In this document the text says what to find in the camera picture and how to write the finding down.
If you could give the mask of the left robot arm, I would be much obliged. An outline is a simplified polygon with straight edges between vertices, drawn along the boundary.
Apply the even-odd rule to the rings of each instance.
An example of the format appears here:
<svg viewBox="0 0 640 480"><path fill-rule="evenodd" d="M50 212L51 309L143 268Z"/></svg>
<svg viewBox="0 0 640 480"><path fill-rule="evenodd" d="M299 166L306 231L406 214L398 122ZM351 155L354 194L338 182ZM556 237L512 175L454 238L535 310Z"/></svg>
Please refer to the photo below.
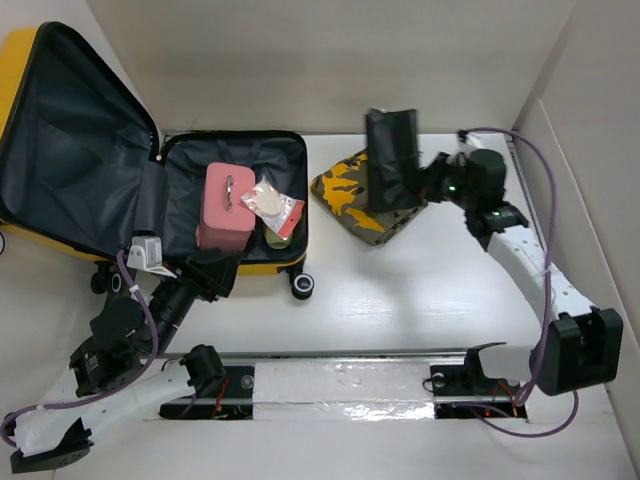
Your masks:
<svg viewBox="0 0 640 480"><path fill-rule="evenodd" d="M7 414L1 438L12 447L14 474L52 471L89 454L98 436L139 413L188 396L221 397L228 375L211 345L199 344L152 376L146 373L166 352L194 302L218 295L191 273L169 274L146 300L127 266L116 262L125 283L90 323L91 335L42 400Z"/></svg>

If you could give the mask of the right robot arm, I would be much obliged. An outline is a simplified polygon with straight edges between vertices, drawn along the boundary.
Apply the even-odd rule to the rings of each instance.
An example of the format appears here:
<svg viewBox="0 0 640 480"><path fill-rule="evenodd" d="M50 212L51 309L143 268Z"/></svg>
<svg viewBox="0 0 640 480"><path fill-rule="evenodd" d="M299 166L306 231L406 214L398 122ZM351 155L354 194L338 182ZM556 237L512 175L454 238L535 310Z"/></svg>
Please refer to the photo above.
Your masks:
<svg viewBox="0 0 640 480"><path fill-rule="evenodd" d="M548 396L606 384L618 373L623 320L600 309L550 261L526 216L505 198L506 165L489 149L439 153L421 171L424 194L450 202L481 248L509 275L540 323L531 347L493 342L467 351L462 381L484 393L498 379Z"/></svg>

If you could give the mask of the pink case with metal handle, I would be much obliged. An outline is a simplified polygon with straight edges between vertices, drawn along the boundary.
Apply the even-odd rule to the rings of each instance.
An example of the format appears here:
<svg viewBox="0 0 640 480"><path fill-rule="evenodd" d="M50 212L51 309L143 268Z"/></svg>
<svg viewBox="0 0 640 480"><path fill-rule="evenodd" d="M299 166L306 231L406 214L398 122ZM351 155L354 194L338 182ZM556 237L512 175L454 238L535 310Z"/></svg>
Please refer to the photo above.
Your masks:
<svg viewBox="0 0 640 480"><path fill-rule="evenodd" d="M256 215L242 196L256 184L245 166L215 162L206 169L196 241L201 250L240 252L246 247Z"/></svg>

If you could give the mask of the clear packet with red print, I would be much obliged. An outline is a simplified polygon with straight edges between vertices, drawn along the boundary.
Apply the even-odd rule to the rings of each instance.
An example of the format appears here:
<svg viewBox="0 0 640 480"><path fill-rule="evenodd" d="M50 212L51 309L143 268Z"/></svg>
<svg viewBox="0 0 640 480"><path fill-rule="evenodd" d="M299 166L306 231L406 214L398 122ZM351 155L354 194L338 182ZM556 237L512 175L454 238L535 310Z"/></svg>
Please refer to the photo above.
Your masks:
<svg viewBox="0 0 640 480"><path fill-rule="evenodd" d="M265 176L241 200L277 237L289 240L302 218L305 201L279 192Z"/></svg>

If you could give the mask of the black pouch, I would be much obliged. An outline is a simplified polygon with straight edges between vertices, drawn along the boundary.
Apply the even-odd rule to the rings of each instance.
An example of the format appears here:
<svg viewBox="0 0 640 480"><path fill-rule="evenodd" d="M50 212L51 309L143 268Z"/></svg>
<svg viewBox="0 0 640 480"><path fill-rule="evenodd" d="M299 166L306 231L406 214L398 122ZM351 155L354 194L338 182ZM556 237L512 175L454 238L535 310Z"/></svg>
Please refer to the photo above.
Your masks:
<svg viewBox="0 0 640 480"><path fill-rule="evenodd" d="M418 112L371 108L365 115L367 207L378 212L420 208Z"/></svg>

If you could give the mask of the light green mug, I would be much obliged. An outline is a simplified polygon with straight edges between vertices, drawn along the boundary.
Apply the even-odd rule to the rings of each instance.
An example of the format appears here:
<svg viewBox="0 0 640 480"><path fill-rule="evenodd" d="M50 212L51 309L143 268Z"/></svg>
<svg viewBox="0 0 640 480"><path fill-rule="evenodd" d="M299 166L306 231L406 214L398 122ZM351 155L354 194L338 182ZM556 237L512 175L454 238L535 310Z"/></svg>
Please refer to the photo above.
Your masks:
<svg viewBox="0 0 640 480"><path fill-rule="evenodd" d="M263 228L264 238L267 245L274 250L283 250L291 245L293 235L287 238L279 236L276 232L271 230L268 226Z"/></svg>

